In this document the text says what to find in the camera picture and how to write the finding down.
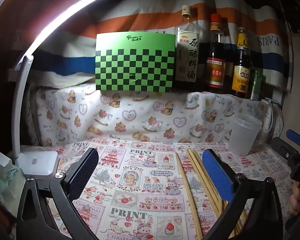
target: finger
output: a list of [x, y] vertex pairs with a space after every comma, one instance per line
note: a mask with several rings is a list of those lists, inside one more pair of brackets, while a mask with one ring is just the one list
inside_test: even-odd
[[289, 214], [292, 215], [292, 216], [296, 216], [296, 215], [298, 215], [298, 212], [297, 212], [297, 211], [294, 211], [294, 210], [292, 209], [292, 206], [289, 206]]
[[300, 201], [300, 188], [298, 187], [300, 183], [294, 183], [292, 186], [293, 196], [295, 199]]
[[294, 196], [290, 196], [290, 206], [296, 212], [300, 212], [300, 202], [294, 198]]

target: desk lamp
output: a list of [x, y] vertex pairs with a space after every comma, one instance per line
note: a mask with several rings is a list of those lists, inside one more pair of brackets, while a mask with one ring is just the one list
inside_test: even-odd
[[22, 55], [20, 60], [18, 60], [14, 66], [14, 69], [18, 70], [19, 73], [12, 105], [11, 133], [13, 156], [15, 158], [15, 165], [20, 167], [24, 174], [33, 175], [36, 177], [36, 179], [49, 179], [54, 176], [57, 170], [59, 157], [56, 151], [29, 151], [22, 153], [20, 150], [21, 104], [26, 86], [26, 80], [33, 61], [32, 54], [40, 46], [40, 44], [62, 23], [94, 1], [95, 0], [80, 0], [57, 16], [39, 33], [28, 50]]

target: green small box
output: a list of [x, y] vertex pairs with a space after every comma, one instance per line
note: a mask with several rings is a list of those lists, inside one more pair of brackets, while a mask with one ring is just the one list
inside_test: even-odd
[[171, 92], [174, 58], [173, 34], [97, 34], [96, 89]]

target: striped fabric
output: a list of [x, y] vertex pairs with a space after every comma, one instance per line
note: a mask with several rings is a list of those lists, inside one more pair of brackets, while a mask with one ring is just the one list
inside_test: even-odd
[[69, 19], [39, 47], [32, 69], [53, 72], [60, 80], [75, 78], [76, 73], [89, 79], [95, 72], [96, 34], [173, 33], [181, 21], [182, 5], [192, 7], [194, 23], [202, 30], [199, 64], [205, 64], [210, 15], [217, 12], [225, 20], [226, 61], [233, 60], [238, 27], [243, 26], [248, 30], [253, 65], [262, 69], [266, 83], [287, 89], [289, 39], [282, 11], [273, 0], [100, 0]]

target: translucent plastic container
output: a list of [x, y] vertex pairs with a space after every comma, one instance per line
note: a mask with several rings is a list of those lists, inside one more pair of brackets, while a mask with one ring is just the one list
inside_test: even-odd
[[245, 156], [249, 153], [262, 122], [248, 114], [238, 114], [232, 121], [232, 131], [229, 139], [229, 150], [236, 155]]

